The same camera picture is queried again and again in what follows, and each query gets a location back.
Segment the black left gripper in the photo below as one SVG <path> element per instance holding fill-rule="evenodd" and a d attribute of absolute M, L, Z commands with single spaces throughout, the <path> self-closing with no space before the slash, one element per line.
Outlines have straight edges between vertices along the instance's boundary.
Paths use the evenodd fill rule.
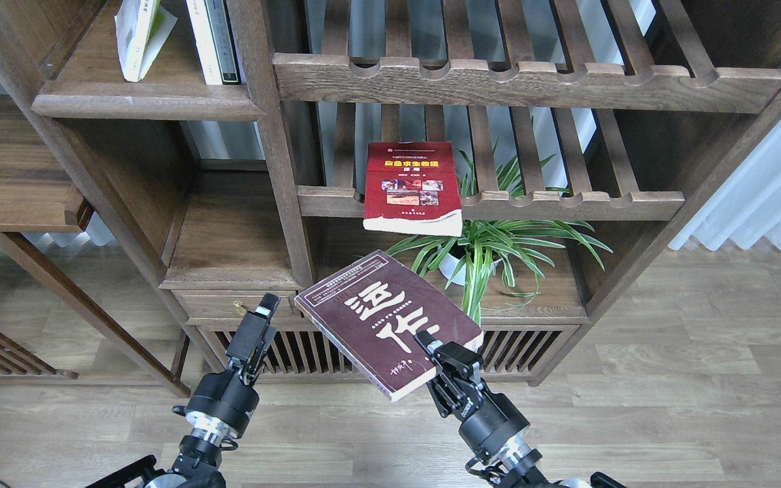
<path fill-rule="evenodd" d="M 270 326 L 280 303 L 280 297 L 265 293 L 255 312 L 248 312 L 233 336 L 226 355 L 230 358 L 227 371 L 232 372 L 227 387 L 242 383 L 253 386 L 260 375 L 264 356 L 273 342 L 276 329 Z"/>

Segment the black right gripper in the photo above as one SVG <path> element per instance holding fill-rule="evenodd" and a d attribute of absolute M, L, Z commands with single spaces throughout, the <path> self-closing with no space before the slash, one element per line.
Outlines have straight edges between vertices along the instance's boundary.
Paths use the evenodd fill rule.
<path fill-rule="evenodd" d="M 454 414 L 460 422 L 487 419 L 481 355 L 455 342 L 443 344 L 426 330 L 416 333 L 414 339 L 436 364 L 437 376 L 428 383 L 428 389 L 439 415 L 444 419 Z"/>

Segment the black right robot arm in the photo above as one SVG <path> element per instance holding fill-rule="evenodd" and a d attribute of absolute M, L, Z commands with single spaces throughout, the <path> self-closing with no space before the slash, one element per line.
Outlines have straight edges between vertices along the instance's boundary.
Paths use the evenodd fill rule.
<path fill-rule="evenodd" d="M 428 389 L 441 417 L 460 421 L 459 435 L 473 451 L 465 468 L 494 487 L 620 487 L 602 472 L 588 481 L 565 479 L 552 484 L 536 465 L 540 452 L 524 436 L 529 420 L 504 394 L 491 392 L 481 379 L 483 358 L 455 342 L 442 343 L 428 331 L 419 331 L 416 343 L 437 367 Z"/>

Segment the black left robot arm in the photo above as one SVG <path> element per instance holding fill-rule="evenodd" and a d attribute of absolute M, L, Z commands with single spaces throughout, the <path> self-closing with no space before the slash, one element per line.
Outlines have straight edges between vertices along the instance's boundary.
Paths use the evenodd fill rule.
<path fill-rule="evenodd" d="M 254 384 L 276 336 L 270 321 L 279 303 L 279 296 L 264 294 L 227 346 L 226 370 L 205 375 L 188 404 L 173 407 L 193 429 L 180 441 L 170 469 L 157 469 L 155 456 L 148 455 L 92 486 L 124 487 L 133 480 L 140 480 L 140 487 L 213 486 L 211 479 L 220 468 L 221 453 L 238 448 L 236 441 L 243 436 L 260 400 Z"/>

